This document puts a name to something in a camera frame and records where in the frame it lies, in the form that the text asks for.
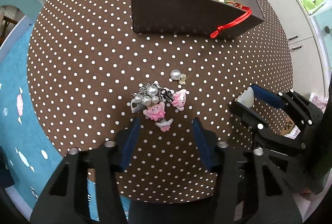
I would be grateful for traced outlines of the white jade pendant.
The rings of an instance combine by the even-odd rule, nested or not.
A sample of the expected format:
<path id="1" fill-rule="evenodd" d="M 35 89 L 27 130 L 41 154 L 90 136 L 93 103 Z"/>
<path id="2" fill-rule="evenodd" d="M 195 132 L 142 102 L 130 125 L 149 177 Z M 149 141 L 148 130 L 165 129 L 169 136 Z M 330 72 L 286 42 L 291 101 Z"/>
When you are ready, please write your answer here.
<path id="1" fill-rule="evenodd" d="M 254 105 L 253 89 L 251 87 L 245 89 L 244 92 L 237 97 L 236 101 L 247 108 L 251 108 Z"/>

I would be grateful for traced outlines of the small white pink charm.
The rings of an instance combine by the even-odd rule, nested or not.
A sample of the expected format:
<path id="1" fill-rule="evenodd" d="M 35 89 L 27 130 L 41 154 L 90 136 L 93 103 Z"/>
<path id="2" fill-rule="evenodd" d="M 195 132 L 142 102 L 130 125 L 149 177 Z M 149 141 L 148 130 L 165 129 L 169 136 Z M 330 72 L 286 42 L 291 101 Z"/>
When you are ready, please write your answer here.
<path id="1" fill-rule="evenodd" d="M 155 125 L 159 127 L 162 132 L 167 132 L 170 130 L 173 123 L 173 118 L 169 120 L 163 120 L 162 122 L 155 122 Z"/>

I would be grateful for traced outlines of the pink white bunny charm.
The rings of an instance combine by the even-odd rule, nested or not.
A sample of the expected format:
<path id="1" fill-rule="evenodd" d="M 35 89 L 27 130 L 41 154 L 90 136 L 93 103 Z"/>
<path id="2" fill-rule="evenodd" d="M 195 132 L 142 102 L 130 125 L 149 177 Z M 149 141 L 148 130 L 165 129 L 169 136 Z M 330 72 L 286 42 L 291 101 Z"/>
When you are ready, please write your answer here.
<path id="1" fill-rule="evenodd" d="M 186 89 L 176 91 L 174 94 L 172 94 L 173 101 L 171 102 L 171 105 L 179 111 L 183 111 L 186 104 L 186 95 Z"/>

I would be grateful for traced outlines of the pink cartoon charm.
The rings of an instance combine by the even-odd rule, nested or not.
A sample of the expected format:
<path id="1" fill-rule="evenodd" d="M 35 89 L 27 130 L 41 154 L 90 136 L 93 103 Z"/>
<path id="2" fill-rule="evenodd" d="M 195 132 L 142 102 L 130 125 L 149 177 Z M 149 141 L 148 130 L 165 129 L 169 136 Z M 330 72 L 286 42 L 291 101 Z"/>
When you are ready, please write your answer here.
<path id="1" fill-rule="evenodd" d="M 143 114 L 149 119 L 157 122 L 165 118 L 165 102 L 159 102 L 148 109 L 143 110 Z"/>

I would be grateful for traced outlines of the pearl keychain cluster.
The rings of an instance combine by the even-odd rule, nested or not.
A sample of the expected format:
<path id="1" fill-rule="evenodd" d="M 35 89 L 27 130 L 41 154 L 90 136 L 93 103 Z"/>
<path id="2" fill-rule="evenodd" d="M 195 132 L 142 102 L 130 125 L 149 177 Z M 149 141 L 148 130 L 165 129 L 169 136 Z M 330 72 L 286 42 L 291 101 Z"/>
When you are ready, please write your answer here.
<path id="1" fill-rule="evenodd" d="M 172 90 L 159 85 L 158 82 L 143 84 L 137 92 L 132 93 L 131 112 L 139 113 L 159 102 L 171 103 L 172 94 Z"/>

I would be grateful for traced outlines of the teal candy pattern bedspread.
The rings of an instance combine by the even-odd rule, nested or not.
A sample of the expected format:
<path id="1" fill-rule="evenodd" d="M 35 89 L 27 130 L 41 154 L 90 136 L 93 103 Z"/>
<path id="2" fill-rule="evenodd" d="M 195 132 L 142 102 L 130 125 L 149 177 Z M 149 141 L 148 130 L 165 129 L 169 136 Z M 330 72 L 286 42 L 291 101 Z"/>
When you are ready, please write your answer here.
<path id="1" fill-rule="evenodd" d="M 15 190 L 33 208 L 71 146 L 95 148 L 130 113 L 81 35 L 29 23 L 12 36 L 1 49 L 1 147 Z"/>

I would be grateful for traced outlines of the brown polka dot tablecloth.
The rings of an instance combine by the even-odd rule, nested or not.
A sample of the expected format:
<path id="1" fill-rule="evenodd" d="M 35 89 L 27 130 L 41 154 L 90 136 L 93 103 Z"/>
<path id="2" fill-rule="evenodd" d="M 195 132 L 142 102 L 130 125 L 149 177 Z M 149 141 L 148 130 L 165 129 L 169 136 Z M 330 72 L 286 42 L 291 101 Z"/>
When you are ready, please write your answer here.
<path id="1" fill-rule="evenodd" d="M 180 203 L 211 196 L 216 176 L 201 164 L 191 122 L 234 148 L 250 132 L 229 104 L 252 84 L 293 85 L 281 23 L 267 0 L 265 21 L 233 40 L 136 34 L 131 0 L 46 0 L 28 51 L 28 88 L 44 133 L 65 155 L 94 149 L 140 119 L 140 136 L 119 192 L 133 200 Z"/>

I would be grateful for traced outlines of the large pearl earring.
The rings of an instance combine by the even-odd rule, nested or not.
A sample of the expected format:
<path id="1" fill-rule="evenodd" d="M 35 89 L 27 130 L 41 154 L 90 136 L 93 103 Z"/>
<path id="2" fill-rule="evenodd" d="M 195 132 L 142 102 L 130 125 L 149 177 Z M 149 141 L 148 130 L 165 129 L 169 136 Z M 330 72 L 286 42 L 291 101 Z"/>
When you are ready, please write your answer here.
<path id="1" fill-rule="evenodd" d="M 185 85 L 187 80 L 187 75 L 185 73 L 182 73 L 178 69 L 173 69 L 170 72 L 170 78 L 171 80 L 178 82 L 179 85 Z"/>

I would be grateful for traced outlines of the green white package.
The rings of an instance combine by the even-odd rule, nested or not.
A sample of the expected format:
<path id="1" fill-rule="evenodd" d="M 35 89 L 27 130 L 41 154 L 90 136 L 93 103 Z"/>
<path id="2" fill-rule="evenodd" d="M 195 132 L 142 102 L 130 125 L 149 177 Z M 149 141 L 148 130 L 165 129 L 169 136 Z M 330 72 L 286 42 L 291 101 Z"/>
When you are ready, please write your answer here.
<path id="1" fill-rule="evenodd" d="M 323 7 L 326 0 L 301 0 L 302 5 L 309 15 L 312 15 Z"/>

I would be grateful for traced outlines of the light blue bed frame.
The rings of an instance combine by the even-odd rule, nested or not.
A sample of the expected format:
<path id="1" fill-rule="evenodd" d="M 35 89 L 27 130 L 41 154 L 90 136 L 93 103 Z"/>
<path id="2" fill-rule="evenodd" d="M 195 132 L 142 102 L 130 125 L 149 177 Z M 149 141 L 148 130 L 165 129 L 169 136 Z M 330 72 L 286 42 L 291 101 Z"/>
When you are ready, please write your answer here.
<path id="1" fill-rule="evenodd" d="M 1 0 L 1 61 L 36 22 L 43 0 Z"/>

